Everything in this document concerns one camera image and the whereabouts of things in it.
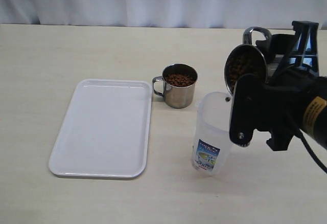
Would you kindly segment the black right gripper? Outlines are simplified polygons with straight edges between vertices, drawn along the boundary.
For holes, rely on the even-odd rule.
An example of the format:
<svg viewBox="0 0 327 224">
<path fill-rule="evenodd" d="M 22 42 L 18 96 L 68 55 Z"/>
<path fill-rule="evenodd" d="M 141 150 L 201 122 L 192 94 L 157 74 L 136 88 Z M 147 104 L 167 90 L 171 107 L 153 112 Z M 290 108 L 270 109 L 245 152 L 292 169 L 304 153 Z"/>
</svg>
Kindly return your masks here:
<svg viewBox="0 0 327 224">
<path fill-rule="evenodd" d="M 245 74 L 236 83 L 229 120 L 230 140 L 247 147 L 255 131 L 268 132 L 267 145 L 285 151 L 293 137 L 319 141 L 319 24 L 293 21 L 293 34 L 252 33 L 252 44 L 265 47 L 267 80 Z"/>
</svg>

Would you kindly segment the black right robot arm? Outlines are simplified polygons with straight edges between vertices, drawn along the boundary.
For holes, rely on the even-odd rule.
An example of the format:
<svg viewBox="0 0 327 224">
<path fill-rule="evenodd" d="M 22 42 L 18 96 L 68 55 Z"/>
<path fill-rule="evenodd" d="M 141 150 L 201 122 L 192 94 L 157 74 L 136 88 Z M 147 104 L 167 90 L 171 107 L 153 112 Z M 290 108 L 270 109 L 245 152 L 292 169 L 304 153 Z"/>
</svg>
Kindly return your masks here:
<svg viewBox="0 0 327 224">
<path fill-rule="evenodd" d="M 326 147 L 326 78 L 320 76 L 319 24 L 293 21 L 293 34 L 250 27 L 229 55 L 225 84 L 232 96 L 229 138 L 247 147 L 254 131 L 269 132 L 267 145 L 285 151 L 302 131 Z"/>
</svg>

